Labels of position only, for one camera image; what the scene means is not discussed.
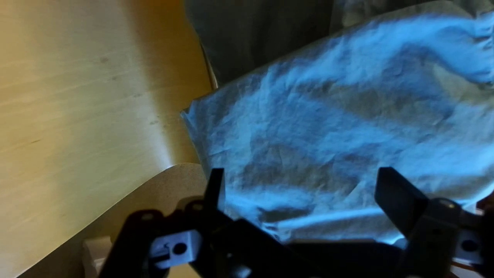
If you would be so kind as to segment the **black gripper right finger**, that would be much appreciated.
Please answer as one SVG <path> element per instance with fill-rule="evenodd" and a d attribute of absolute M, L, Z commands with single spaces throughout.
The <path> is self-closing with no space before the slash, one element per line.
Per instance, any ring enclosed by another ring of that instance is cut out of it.
<path fill-rule="evenodd" d="M 430 198 L 393 167 L 377 174 L 376 201 L 400 233 L 408 238 L 428 207 Z"/>

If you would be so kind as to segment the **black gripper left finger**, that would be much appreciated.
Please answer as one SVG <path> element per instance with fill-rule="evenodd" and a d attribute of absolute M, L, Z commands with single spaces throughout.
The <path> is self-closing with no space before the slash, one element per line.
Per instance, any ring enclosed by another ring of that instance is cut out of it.
<path fill-rule="evenodd" d="M 220 199 L 223 195 L 223 184 L 224 184 L 224 170 L 213 168 L 210 171 L 210 178 L 209 178 L 207 188 L 204 193 L 204 210 L 206 212 L 215 212 L 218 208 Z"/>

